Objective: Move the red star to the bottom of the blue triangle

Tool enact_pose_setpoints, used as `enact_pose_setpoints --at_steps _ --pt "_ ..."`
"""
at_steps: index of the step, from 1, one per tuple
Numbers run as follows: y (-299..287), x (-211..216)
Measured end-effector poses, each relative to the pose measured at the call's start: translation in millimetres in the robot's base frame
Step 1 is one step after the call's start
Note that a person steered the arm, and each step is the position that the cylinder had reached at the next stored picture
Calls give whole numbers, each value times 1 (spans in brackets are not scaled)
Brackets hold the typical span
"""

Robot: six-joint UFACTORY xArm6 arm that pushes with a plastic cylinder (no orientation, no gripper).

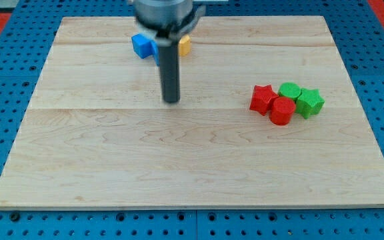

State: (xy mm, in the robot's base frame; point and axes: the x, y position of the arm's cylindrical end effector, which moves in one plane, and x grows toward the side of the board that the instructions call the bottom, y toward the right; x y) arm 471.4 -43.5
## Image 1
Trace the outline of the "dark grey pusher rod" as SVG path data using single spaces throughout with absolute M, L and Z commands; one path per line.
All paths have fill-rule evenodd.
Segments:
M 167 34 L 157 41 L 157 46 L 162 98 L 166 103 L 177 103 L 180 100 L 179 39 Z

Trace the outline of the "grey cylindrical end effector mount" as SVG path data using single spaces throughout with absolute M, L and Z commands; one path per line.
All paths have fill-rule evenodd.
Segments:
M 206 14 L 206 6 L 192 0 L 134 0 L 132 5 L 139 33 L 158 46 L 178 44 Z

